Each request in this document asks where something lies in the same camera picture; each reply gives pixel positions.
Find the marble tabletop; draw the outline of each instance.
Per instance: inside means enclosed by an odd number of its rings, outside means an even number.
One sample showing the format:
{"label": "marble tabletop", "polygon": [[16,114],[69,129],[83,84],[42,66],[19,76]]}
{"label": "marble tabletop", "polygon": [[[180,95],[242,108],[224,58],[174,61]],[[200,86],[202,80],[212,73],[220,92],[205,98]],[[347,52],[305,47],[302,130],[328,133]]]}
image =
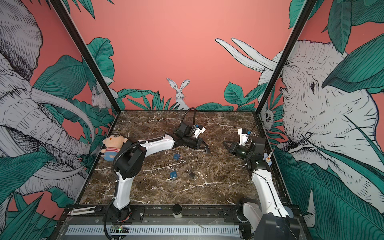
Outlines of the marble tabletop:
{"label": "marble tabletop", "polygon": [[[120,114],[113,134],[134,140],[161,136],[177,128],[185,111],[124,111]],[[193,112],[185,120],[192,121]],[[255,125],[248,112],[197,112],[196,124],[206,131],[200,135],[211,153],[184,146],[161,151],[145,158],[131,189],[132,204],[236,204],[241,198],[257,199],[256,188],[240,158],[229,154],[222,141],[238,141],[238,128],[251,129]],[[176,161],[174,154],[182,159]],[[111,174],[112,162],[100,159],[90,176],[80,204],[108,204],[115,182]],[[170,178],[174,167],[177,178]],[[197,178],[191,179],[187,170]]]}

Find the plush toy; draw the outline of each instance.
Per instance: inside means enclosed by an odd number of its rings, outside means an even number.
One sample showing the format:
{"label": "plush toy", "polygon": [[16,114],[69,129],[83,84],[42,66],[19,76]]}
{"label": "plush toy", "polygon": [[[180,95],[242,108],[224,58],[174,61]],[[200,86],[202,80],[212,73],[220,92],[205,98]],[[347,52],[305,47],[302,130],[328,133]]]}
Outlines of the plush toy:
{"label": "plush toy", "polygon": [[100,150],[101,155],[108,162],[113,161],[117,153],[120,151],[122,145],[127,141],[127,138],[124,138],[121,135],[111,135],[103,140],[103,143],[107,148]]}

